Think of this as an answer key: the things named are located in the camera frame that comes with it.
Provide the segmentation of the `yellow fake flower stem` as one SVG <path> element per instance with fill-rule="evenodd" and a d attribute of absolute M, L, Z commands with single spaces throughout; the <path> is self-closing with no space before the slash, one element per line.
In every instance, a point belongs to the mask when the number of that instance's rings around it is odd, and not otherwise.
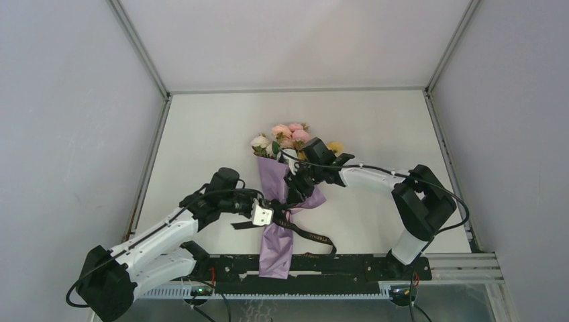
<path fill-rule="evenodd" d="M 340 142 L 330 142 L 327 145 L 328 149 L 331 150 L 336 156 L 339 156 L 344 151 L 344 145 Z"/>

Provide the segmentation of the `pink fake flower stem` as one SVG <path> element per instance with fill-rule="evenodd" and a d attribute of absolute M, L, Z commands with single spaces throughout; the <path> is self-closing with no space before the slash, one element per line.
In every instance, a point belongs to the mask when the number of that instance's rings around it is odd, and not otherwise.
<path fill-rule="evenodd" d="M 306 123 L 279 124 L 271 129 L 271 134 L 282 149 L 300 150 L 312 137 Z"/>

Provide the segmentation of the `white fake flower stem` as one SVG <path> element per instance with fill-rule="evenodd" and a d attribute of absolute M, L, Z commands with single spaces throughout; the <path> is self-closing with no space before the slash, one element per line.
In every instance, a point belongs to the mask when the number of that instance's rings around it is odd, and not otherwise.
<path fill-rule="evenodd" d="M 273 157 L 272 141 L 264 134 L 256 136 L 250 143 L 254 155 L 264 158 Z"/>

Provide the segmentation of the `pink wrapping paper sheet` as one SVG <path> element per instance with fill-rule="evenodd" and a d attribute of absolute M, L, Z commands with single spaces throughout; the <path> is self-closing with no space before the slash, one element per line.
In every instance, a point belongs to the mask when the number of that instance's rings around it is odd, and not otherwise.
<path fill-rule="evenodd" d="M 290 169 L 287 164 L 275 159 L 258 157 L 258 170 L 262 192 L 269 201 L 281 205 L 287 201 L 289 188 L 285 177 Z M 276 221 L 264 228 L 261 238 L 259 276 L 286 280 L 289 276 L 293 257 L 293 230 L 283 225 L 291 222 L 291 216 L 304 209 L 314 209 L 326 202 L 323 193 L 316 188 L 313 194 L 289 211 L 277 209 L 273 219 Z"/>

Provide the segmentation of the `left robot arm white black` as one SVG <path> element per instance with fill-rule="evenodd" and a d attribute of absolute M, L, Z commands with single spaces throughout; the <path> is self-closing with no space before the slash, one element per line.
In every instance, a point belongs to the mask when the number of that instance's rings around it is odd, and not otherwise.
<path fill-rule="evenodd" d="M 175 278 L 200 280 L 209 273 L 207 258 L 185 247 L 194 235 L 217 221 L 222 213 L 247 218 L 247 226 L 269 224 L 274 211 L 256 189 L 238 187 L 239 174 L 220 168 L 210 182 L 186 196 L 157 224 L 112 248 L 93 248 L 80 276 L 66 294 L 76 292 L 102 321 L 115 321 L 142 295 Z"/>

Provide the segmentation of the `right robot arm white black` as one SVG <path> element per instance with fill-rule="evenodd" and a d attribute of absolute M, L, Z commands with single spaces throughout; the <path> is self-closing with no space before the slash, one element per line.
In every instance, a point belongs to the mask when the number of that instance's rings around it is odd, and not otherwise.
<path fill-rule="evenodd" d="M 391 276 L 404 279 L 415 268 L 414 261 L 434 240 L 457 209 L 457 196 L 444 188 L 431 169 L 418 164 L 408 171 L 387 170 L 361 162 L 352 154 L 335 154 L 321 139 L 309 140 L 300 159 L 291 149 L 281 149 L 278 158 L 289 165 L 284 181 L 287 204 L 298 205 L 325 182 L 389 194 L 404 226 L 388 252 Z"/>

